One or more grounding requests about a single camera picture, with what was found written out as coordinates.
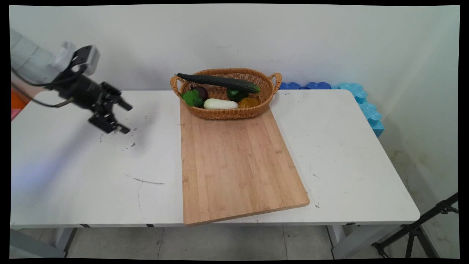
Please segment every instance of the wooden cutting board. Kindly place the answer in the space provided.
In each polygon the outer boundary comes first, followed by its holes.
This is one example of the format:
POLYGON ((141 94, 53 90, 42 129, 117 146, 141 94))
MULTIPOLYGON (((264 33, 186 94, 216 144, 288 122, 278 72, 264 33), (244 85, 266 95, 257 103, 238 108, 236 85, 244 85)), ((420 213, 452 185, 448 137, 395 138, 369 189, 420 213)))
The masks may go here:
POLYGON ((196 225, 308 205, 270 108, 208 120, 181 101, 184 223, 196 225))

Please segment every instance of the table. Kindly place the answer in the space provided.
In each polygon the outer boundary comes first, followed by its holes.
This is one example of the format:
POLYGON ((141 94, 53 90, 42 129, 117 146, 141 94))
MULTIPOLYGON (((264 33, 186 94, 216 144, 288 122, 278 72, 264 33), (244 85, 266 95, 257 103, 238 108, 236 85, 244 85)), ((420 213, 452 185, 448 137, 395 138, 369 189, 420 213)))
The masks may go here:
MULTIPOLYGON (((12 228, 181 226, 179 98, 124 91, 131 132, 105 134, 91 112, 30 103, 12 121, 12 228)), ((57 92, 36 99, 55 103, 57 92)), ((346 90, 279 90, 271 109, 310 205, 213 225, 329 225, 337 258, 420 213, 346 90), (362 225, 348 237, 341 225, 362 225)))

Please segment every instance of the orange object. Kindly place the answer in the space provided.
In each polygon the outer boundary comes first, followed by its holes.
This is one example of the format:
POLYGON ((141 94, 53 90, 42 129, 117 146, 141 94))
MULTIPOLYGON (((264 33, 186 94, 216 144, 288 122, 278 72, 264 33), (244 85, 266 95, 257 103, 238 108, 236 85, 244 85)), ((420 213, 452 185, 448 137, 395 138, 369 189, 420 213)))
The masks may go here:
POLYGON ((255 98, 246 97, 246 98, 243 98, 238 103, 238 108, 249 108, 249 107, 254 107, 258 105, 259 105, 259 101, 257 101, 255 98))
POLYGON ((11 109, 23 109, 26 106, 18 95, 11 91, 11 109))

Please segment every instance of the scratch mark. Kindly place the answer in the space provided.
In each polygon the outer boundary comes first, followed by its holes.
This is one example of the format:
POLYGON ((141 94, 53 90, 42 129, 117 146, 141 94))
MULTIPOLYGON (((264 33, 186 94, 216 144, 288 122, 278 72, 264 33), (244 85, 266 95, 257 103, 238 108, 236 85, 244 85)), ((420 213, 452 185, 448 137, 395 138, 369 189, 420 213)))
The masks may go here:
POLYGON ((138 209, 139 209, 140 211, 142 211, 142 208, 140 207, 140 188, 142 187, 142 184, 143 184, 143 183, 144 183, 144 182, 142 182, 142 183, 140 184, 140 186, 138 187, 138 191, 137 191, 138 209))
POLYGON ((156 184, 156 185, 161 185, 161 184, 164 184, 164 183, 159 183, 159 182, 152 182, 152 181, 147 181, 147 180, 142 180, 142 179, 137 179, 137 178, 134 178, 128 174, 125 174, 125 176, 129 177, 129 178, 132 178, 134 180, 138 180, 138 181, 141 181, 142 183, 151 183, 151 184, 156 184))

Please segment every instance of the blue foam block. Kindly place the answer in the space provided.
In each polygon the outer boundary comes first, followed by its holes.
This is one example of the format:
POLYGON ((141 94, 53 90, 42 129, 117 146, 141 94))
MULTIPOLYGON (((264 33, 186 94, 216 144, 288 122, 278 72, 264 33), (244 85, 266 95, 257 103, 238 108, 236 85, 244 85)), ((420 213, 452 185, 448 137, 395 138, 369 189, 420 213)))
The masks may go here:
POLYGON ((374 126, 379 122, 381 119, 381 114, 376 111, 376 106, 374 104, 364 102, 363 104, 358 105, 360 106, 360 109, 365 115, 366 120, 368 120, 368 123, 370 123, 371 126, 374 126))
POLYGON ((373 132, 375 132, 377 138, 379 138, 381 133, 384 131, 384 126, 381 121, 378 121, 376 125, 372 125, 371 128, 373 129, 373 132))
POLYGON ((317 90, 317 89, 331 89, 331 85, 325 82, 308 83, 306 86, 301 86, 298 83, 281 83, 280 90, 317 90))
POLYGON ((327 90, 331 89, 331 85, 325 82, 320 82, 320 83, 308 83, 306 85, 307 89, 309 90, 327 90))
POLYGON ((289 84, 286 83, 281 83, 280 84, 280 90, 299 90, 301 85, 291 82, 289 84))
POLYGON ((363 87, 356 83, 340 83, 339 85, 333 87, 333 89, 343 89, 350 91, 353 97, 355 97, 356 102, 359 104, 366 102, 366 97, 368 96, 368 94, 363 90, 363 87))

